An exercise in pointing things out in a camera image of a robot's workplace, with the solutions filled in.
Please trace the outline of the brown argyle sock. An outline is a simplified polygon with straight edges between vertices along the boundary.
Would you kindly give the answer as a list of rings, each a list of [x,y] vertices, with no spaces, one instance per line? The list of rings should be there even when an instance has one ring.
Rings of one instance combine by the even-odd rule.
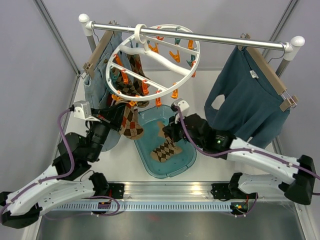
[[[127,95],[127,96],[132,96],[132,97],[137,97],[137,96],[142,96],[143,95],[143,89],[141,82],[138,81],[137,78],[133,78],[133,81],[129,80],[128,84],[125,84],[123,81],[122,76],[118,78],[116,83],[114,84],[115,88],[120,91],[122,94]],[[115,101],[115,105],[121,104],[121,103],[126,103],[129,107],[129,100],[125,100],[121,98],[120,100]],[[148,100],[146,101],[137,101],[137,106],[133,107],[138,107],[138,108],[145,108],[150,104]]]
[[[150,157],[159,163],[164,163],[171,157],[180,154],[183,150],[163,131],[165,126],[161,121],[157,122],[157,126],[159,127],[158,136],[163,138],[164,142],[151,151]]]

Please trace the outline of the teal clip front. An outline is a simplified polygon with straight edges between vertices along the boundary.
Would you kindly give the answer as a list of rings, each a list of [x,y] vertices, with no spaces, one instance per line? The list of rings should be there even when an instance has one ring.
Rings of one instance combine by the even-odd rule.
[[[109,74],[110,74],[110,79],[112,80],[113,83],[116,83],[118,78],[121,75],[119,71],[115,71],[115,72],[110,71]]]

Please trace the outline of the beige orange argyle sock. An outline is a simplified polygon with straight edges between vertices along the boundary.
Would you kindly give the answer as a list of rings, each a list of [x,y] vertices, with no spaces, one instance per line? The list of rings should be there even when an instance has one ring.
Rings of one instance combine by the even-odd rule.
[[[129,60],[131,70],[134,73],[142,76],[145,79],[149,79],[143,71],[142,62],[139,54],[127,54],[127,58]]]

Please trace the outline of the white round clip hanger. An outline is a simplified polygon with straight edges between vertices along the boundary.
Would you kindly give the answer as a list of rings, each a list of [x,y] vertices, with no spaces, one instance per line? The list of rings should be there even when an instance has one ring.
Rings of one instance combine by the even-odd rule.
[[[191,32],[184,26],[175,24],[161,24],[151,28],[164,28],[166,31]],[[164,70],[173,73],[172,80],[161,80],[160,78],[148,79],[134,73],[124,67],[120,53],[129,55],[140,55],[141,64],[144,69],[152,67],[154,70]],[[157,98],[156,91],[161,90],[160,97],[177,93],[178,88],[189,79],[196,76],[201,57],[201,46],[197,40],[188,40],[173,37],[132,34],[111,54],[106,66],[106,83],[113,94],[120,99],[128,101],[151,101]],[[138,79],[142,85],[142,96],[128,96],[115,88],[115,83],[110,79],[110,71],[120,72],[123,82],[127,85],[129,80]]]

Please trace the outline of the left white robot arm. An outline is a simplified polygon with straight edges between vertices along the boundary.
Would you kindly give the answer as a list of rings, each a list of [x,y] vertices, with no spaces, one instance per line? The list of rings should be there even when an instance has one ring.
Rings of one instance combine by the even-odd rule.
[[[124,184],[108,183],[103,173],[93,172],[87,179],[83,176],[91,164],[99,161],[100,153],[109,133],[118,131],[124,116],[125,104],[105,109],[94,109],[87,101],[78,101],[64,110],[57,118],[62,141],[58,144],[59,156],[38,177],[19,190],[0,194],[0,222],[3,226],[22,229],[37,222],[51,210],[81,199],[102,199],[93,215],[106,215],[106,209],[114,202],[112,215],[120,210]],[[86,136],[75,132],[64,133],[61,120],[65,114],[74,113],[85,121]]]

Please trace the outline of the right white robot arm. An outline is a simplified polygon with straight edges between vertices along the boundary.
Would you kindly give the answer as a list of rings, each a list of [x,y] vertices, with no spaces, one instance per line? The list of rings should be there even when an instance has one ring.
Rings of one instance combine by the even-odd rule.
[[[212,128],[197,114],[172,116],[162,130],[173,142],[188,141],[205,156],[239,162],[264,172],[258,176],[234,173],[228,192],[235,198],[245,194],[280,194],[297,204],[311,204],[319,176],[313,159],[307,155],[296,158],[268,152],[228,131]]]

